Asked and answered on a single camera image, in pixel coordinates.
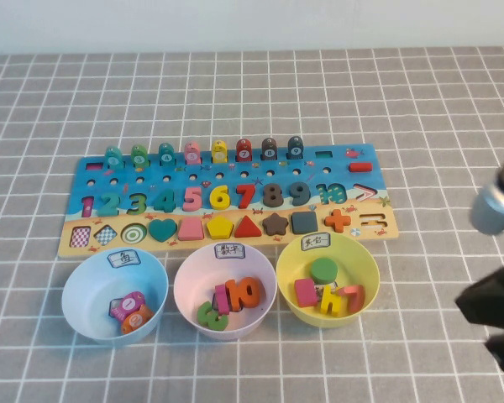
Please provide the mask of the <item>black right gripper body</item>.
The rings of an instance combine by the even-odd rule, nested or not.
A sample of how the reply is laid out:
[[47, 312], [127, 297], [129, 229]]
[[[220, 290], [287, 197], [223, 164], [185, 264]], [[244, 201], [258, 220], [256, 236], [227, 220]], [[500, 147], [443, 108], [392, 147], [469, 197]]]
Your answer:
[[[504, 331], [504, 266], [465, 288], [454, 302], [468, 322]], [[485, 346], [504, 371], [504, 332]]]

